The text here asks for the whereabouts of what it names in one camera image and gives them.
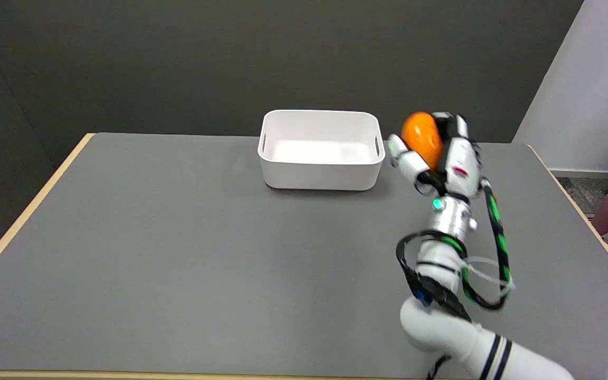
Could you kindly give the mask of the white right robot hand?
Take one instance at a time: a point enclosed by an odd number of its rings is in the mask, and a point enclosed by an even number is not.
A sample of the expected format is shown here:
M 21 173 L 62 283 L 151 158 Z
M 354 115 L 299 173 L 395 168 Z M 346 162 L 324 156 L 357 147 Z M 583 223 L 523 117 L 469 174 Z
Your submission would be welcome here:
M 468 133 L 466 119 L 456 113 L 418 111 L 403 123 L 401 133 L 387 140 L 391 165 L 418 192 L 462 200 L 478 196 L 482 161 Z

